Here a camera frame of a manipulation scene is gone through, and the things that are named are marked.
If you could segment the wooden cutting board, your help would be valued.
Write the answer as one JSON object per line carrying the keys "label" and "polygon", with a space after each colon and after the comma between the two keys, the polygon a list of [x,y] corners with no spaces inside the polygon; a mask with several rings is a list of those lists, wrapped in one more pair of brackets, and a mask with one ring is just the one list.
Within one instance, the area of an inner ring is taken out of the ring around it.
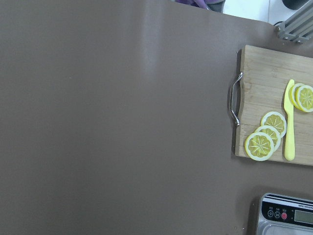
{"label": "wooden cutting board", "polygon": [[[270,111],[283,116],[284,93],[290,79],[313,86],[313,58],[246,45],[241,52],[240,106],[237,117],[235,155],[246,154],[246,138],[260,126],[261,118]],[[313,165],[313,113],[294,109],[295,158],[284,157],[285,138],[269,161]]]}

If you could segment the lemon slice back pair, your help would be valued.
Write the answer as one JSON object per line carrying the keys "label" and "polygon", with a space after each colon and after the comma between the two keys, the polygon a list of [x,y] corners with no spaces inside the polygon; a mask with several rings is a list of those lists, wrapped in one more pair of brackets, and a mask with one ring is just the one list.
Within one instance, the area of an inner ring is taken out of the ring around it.
{"label": "lemon slice back pair", "polygon": [[290,97],[292,104],[294,105],[295,108],[297,108],[300,111],[301,111],[301,108],[296,101],[296,95],[295,94],[296,94],[297,89],[300,88],[301,86],[304,86],[304,84],[303,83],[296,83],[289,90],[289,97]]}

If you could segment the aluminium frame post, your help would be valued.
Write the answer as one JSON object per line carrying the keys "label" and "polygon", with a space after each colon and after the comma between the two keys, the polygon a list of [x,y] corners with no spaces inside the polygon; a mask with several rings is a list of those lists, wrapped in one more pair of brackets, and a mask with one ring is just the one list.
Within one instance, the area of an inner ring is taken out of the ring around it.
{"label": "aluminium frame post", "polygon": [[313,38],[313,1],[307,1],[293,15],[276,27],[277,37],[296,44]]}

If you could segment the purple cloth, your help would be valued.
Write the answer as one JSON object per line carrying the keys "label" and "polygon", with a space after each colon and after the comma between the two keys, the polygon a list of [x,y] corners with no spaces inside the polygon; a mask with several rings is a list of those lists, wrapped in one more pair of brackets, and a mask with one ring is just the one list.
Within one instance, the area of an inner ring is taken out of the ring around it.
{"label": "purple cloth", "polygon": [[207,3],[204,0],[174,0],[174,2],[210,10],[210,7],[207,5]]}

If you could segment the yellow plastic knife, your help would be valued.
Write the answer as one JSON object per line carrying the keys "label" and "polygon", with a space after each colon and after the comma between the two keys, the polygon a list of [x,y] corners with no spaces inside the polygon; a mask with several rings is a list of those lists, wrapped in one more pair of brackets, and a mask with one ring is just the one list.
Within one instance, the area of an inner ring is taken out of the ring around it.
{"label": "yellow plastic knife", "polygon": [[294,80],[291,79],[284,93],[284,110],[287,115],[287,128],[285,137],[284,156],[286,160],[292,161],[295,158],[295,140],[294,140],[294,105],[290,98],[290,90],[294,86]]}

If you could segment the lemon slice middle stack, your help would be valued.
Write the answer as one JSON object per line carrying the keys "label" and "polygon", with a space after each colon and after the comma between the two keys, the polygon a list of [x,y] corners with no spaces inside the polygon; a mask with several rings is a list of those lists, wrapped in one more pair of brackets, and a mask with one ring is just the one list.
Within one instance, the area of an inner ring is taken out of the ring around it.
{"label": "lemon slice middle stack", "polygon": [[278,132],[278,130],[276,128],[274,128],[273,126],[270,125],[263,125],[263,126],[259,126],[255,132],[262,132],[265,133],[267,135],[269,135],[273,141],[274,144],[274,149],[273,151],[275,152],[278,147],[280,146],[281,143],[281,136],[280,133]]}

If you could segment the silver kitchen scale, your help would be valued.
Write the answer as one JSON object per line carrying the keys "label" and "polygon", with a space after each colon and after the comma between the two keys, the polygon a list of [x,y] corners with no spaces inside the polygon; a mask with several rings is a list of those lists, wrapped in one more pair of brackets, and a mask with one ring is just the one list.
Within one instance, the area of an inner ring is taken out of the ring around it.
{"label": "silver kitchen scale", "polygon": [[266,193],[259,203],[257,235],[311,235],[312,200]]}

